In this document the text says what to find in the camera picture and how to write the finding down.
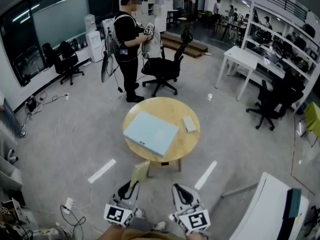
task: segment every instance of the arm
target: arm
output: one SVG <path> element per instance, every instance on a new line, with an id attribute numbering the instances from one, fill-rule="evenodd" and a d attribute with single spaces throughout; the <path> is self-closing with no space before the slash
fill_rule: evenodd
<path id="1" fill-rule="evenodd" d="M 130 40 L 130 41 L 125 41 L 124 42 L 124 45 L 126 47 L 132 47 L 132 46 L 137 46 L 137 45 L 140 45 L 141 43 L 147 41 L 147 40 L 150 40 L 152 36 L 148 36 L 148 35 L 143 35 L 143 36 L 139 36 L 139 37 L 136 37 L 135 39 L 133 40 Z"/>
<path id="2" fill-rule="evenodd" d="M 124 231 L 121 226 L 111 225 L 98 240 L 121 240 Z"/>
<path id="3" fill-rule="evenodd" d="M 202 234 L 200 233 L 194 233 L 190 235 L 185 236 L 186 240 L 203 240 Z"/>

